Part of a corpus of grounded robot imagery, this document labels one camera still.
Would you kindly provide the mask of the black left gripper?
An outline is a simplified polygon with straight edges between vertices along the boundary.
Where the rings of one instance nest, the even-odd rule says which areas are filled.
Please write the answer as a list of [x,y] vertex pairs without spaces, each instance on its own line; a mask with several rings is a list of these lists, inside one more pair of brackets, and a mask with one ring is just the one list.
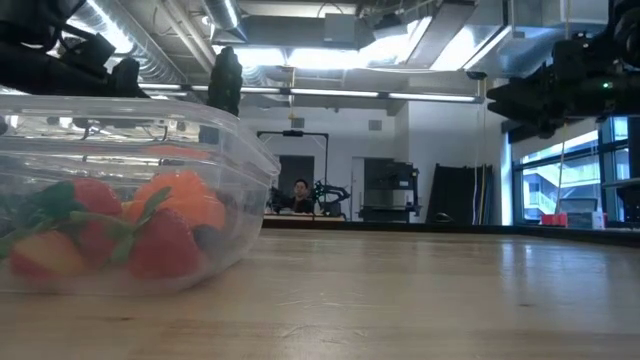
[[[111,74],[108,72],[105,64],[115,47],[101,34],[90,34],[86,39],[62,36],[60,45],[59,60],[64,69],[55,80],[55,95],[147,97],[138,84],[140,64],[135,59],[124,58],[113,67]],[[73,125],[122,129],[163,127],[154,120],[125,118],[74,118]]]

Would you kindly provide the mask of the small red toy strawberry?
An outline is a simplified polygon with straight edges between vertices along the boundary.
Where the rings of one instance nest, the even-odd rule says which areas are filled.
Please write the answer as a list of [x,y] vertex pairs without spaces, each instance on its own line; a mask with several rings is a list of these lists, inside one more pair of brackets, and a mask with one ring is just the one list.
[[52,218],[66,218],[72,211],[119,215],[122,207],[116,193],[93,178],[60,181],[29,198],[29,205]]

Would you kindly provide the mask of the orange toy fruit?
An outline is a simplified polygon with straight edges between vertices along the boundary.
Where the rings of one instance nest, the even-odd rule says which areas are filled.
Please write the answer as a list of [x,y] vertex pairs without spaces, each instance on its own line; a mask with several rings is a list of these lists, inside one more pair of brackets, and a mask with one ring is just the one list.
[[224,228],[226,211],[216,193],[194,171],[161,173],[139,187],[133,200],[146,201],[162,188],[170,187],[168,199],[158,209],[171,208],[185,217],[190,227],[210,225]]

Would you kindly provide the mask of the large red toy strawberry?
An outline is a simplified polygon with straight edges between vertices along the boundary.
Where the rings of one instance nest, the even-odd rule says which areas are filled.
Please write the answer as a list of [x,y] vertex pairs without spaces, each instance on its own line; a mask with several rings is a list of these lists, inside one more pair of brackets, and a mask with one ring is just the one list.
[[197,272],[200,249],[186,219],[173,209],[156,210],[134,239],[127,261],[133,277],[177,278]]

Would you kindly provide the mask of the yellowish red toy strawberry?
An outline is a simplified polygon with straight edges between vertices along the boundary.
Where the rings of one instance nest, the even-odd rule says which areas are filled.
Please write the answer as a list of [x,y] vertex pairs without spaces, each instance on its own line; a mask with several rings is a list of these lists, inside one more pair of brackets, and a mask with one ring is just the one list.
[[47,231],[17,241],[9,253],[13,275],[34,279],[76,276],[87,269],[73,241],[59,231]]

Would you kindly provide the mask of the clear plastic tupperware container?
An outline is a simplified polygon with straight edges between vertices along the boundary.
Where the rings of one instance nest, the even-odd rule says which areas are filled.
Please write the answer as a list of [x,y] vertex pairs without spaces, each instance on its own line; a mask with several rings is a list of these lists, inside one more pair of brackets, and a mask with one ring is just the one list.
[[[78,128],[74,118],[149,119],[163,127]],[[127,270],[136,231],[168,199],[162,188],[145,203],[136,223],[119,215],[72,211],[52,218],[29,205],[31,195],[60,181],[93,178],[123,202],[161,173],[194,171],[215,193],[232,193],[237,214],[227,214],[223,245],[214,257],[200,248],[196,273],[139,279]],[[278,161],[237,117],[187,102],[35,95],[0,95],[0,291],[138,295],[177,292],[239,261],[260,232]],[[28,236],[59,231],[75,244],[77,221],[116,220],[121,239],[110,262],[80,275],[43,279],[13,275],[9,253]]]

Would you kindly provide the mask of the green cactus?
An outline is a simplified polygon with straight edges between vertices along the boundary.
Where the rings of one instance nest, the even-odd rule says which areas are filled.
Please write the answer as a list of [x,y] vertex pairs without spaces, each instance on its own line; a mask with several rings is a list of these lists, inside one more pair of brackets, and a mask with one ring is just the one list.
[[207,105],[234,116],[239,114],[243,67],[232,47],[227,46],[217,55],[210,74]]

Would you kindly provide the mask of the white box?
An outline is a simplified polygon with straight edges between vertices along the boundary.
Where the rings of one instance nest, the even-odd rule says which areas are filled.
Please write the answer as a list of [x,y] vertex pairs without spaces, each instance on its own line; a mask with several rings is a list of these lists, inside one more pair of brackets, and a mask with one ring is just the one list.
[[572,229],[603,230],[607,215],[603,212],[568,212],[567,227]]

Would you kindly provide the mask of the black background machine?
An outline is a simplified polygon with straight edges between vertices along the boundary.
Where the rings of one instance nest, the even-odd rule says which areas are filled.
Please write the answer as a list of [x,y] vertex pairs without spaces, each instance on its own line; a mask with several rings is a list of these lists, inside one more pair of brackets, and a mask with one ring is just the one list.
[[359,215],[365,222],[410,223],[422,206],[419,170],[412,163],[391,159],[364,161],[364,198]]

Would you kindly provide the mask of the long ceiling light fixture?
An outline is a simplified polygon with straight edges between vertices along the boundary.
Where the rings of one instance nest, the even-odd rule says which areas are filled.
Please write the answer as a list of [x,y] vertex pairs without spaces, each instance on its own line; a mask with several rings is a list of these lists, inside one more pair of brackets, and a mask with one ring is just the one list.
[[278,88],[278,87],[242,87],[242,94],[282,95],[282,96],[324,96],[346,97],[378,100],[402,100],[422,102],[482,103],[484,98],[469,95],[451,95],[437,93],[398,93],[362,90],[334,90],[312,88]]

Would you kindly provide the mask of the person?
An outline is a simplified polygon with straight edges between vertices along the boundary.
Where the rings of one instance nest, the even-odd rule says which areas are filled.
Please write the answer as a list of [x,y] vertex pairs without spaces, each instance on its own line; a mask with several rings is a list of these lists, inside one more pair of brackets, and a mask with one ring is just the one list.
[[293,188],[292,207],[294,213],[312,214],[314,203],[309,199],[309,186],[304,179],[298,179]]

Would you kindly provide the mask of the background work table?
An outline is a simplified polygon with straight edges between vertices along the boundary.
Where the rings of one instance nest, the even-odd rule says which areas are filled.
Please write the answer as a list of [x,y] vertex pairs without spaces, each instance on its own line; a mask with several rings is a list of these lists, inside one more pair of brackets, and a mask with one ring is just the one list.
[[270,229],[325,229],[345,223],[346,220],[343,217],[267,214],[264,216],[263,227]]

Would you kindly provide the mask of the black aluminium table frame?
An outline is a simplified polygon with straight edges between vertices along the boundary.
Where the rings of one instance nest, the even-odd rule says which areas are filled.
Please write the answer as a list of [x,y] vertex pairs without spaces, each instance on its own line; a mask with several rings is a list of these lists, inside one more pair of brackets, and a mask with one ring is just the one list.
[[408,233],[522,235],[640,249],[640,232],[580,230],[543,226],[452,225],[447,223],[379,223],[311,220],[264,220],[266,229],[335,230]]

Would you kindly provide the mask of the black vertical post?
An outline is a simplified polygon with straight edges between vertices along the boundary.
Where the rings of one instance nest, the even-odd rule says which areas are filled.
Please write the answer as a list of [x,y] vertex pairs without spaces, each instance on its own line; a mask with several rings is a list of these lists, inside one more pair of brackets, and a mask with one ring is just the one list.
[[637,182],[626,190],[625,216],[640,224],[640,116],[628,119],[630,178]]

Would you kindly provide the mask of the black background gantry frame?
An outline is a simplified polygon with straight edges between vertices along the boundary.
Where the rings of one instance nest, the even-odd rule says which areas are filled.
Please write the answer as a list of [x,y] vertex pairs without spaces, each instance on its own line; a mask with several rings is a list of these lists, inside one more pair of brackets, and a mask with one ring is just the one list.
[[[281,173],[277,178],[276,184],[272,187],[281,190],[284,194],[293,198],[294,184],[298,179],[304,179],[309,186],[309,199],[311,199],[311,192],[314,184],[317,181],[322,181],[328,184],[328,159],[329,159],[329,135],[327,133],[319,132],[305,132],[302,130],[283,130],[283,131],[258,131],[257,136],[259,138],[265,137],[264,143],[267,143],[274,136],[282,136],[283,138],[309,138],[314,140],[321,150],[324,151],[323,159],[324,174],[321,177],[315,175],[315,166],[319,164],[319,161],[315,159],[314,155],[278,155],[277,158],[281,165]],[[316,210],[320,210],[319,206],[314,203]],[[273,214],[286,214],[292,213],[291,209],[282,209],[279,213]]]

